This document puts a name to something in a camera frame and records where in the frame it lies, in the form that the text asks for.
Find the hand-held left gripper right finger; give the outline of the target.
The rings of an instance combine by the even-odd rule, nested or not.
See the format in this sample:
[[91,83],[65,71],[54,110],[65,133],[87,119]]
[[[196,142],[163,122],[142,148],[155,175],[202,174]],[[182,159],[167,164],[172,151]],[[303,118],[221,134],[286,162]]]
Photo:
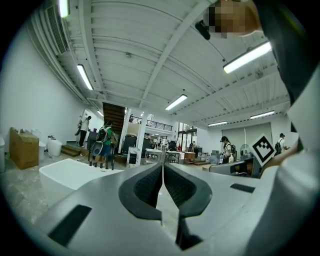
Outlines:
[[251,197],[259,179],[163,165],[164,185],[178,209],[175,243],[187,250],[222,228]]

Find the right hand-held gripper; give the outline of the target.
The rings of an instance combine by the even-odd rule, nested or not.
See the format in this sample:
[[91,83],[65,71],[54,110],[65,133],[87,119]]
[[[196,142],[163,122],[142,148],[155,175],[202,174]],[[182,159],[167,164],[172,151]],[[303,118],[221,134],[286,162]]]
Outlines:
[[260,178],[263,166],[275,155],[275,149],[265,134],[261,134],[251,145],[242,145],[240,160],[211,165],[209,172],[221,175]]

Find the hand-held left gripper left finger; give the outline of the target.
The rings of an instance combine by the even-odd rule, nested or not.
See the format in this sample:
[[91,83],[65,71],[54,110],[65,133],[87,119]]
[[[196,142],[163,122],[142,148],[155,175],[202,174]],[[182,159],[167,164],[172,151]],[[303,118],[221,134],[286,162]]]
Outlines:
[[162,164],[94,179],[48,209],[36,227],[77,256],[172,256],[180,248],[156,208]]

